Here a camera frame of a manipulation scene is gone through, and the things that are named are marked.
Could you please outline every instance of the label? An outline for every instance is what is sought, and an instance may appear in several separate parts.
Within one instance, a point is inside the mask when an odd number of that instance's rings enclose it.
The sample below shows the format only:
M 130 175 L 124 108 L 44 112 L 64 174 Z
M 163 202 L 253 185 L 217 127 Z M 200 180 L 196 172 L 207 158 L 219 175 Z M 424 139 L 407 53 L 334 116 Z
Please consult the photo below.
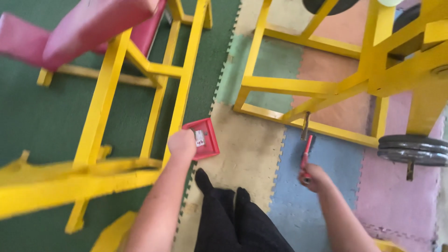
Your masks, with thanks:
M 194 136 L 196 138 L 196 147 L 205 145 L 204 133 L 202 132 L 202 130 L 195 131 Z

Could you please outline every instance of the black weight plate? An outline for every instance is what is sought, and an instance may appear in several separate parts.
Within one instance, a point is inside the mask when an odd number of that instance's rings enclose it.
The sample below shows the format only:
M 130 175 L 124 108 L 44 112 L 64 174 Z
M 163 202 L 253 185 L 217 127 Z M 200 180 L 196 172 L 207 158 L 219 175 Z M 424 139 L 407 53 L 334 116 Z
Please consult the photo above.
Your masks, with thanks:
M 378 146 L 378 149 L 390 149 L 390 148 L 411 149 L 411 150 L 448 154 L 448 147 L 442 145 L 431 145 L 426 143 L 409 143 L 409 142 L 404 143 L 404 142 L 389 141 L 385 143 L 380 143 Z
M 420 135 L 385 135 L 378 141 L 380 144 L 385 142 L 424 143 L 429 145 L 448 147 L 448 142 L 446 141 L 440 139 L 428 138 L 426 136 L 420 136 Z
M 302 0 L 302 1 L 306 10 L 308 10 L 313 14 L 316 14 L 317 11 L 319 11 L 322 4 L 325 2 L 325 0 Z M 328 15 L 332 16 L 344 12 L 353 7 L 353 5 L 355 5 L 355 3 L 357 3 L 358 1 L 359 0 L 339 0 Z
M 409 163 L 424 166 L 448 166 L 448 155 L 408 149 L 381 149 L 378 156 L 393 162 Z
M 421 7 L 420 4 L 416 4 L 410 7 L 409 9 L 403 11 L 403 13 L 400 14 L 400 16 L 398 16 L 394 21 L 392 32 L 398 31 L 399 29 L 405 27 L 407 24 L 417 19 L 418 16 L 420 15 L 420 7 Z

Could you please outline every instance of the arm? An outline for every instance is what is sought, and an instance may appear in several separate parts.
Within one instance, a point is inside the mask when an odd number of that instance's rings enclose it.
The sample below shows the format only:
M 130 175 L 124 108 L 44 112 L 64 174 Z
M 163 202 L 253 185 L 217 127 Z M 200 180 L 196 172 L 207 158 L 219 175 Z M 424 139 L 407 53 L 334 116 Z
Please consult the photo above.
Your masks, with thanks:
M 324 170 L 313 164 L 308 164 L 305 170 L 311 175 L 311 183 L 306 186 L 319 197 L 332 250 L 380 252 Z
M 176 232 L 185 178 L 196 153 L 194 133 L 181 130 L 168 140 L 171 158 L 146 196 L 131 228 L 126 252 L 169 252 Z

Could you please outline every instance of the red tray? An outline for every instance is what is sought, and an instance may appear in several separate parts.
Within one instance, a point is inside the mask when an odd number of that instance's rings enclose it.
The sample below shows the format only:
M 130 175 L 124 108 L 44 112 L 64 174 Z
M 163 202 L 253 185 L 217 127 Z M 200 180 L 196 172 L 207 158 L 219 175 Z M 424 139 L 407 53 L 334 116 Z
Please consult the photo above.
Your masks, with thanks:
M 216 156 L 220 153 L 218 142 L 216 141 L 215 131 L 210 118 L 205 118 L 195 122 L 189 122 L 182 126 L 182 129 L 192 129 L 195 132 L 202 131 L 204 145 L 198 146 L 193 160 L 197 161 L 206 157 Z

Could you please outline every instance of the pink padded seat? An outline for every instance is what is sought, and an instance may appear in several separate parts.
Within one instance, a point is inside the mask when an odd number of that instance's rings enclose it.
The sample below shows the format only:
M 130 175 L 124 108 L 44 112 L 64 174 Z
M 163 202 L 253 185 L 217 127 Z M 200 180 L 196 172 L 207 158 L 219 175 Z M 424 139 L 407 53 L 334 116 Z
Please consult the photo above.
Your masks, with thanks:
M 148 20 L 132 28 L 131 40 L 145 56 L 148 55 L 149 48 L 154 40 L 160 20 L 164 14 L 165 5 L 166 0 L 160 0 L 156 13 Z M 97 46 L 93 51 L 95 53 L 105 54 L 107 48 L 108 43 L 105 42 Z
M 0 16 L 0 53 L 42 67 L 50 32 L 10 14 Z
M 81 0 L 50 35 L 44 64 L 56 70 L 117 34 L 152 17 L 158 0 Z

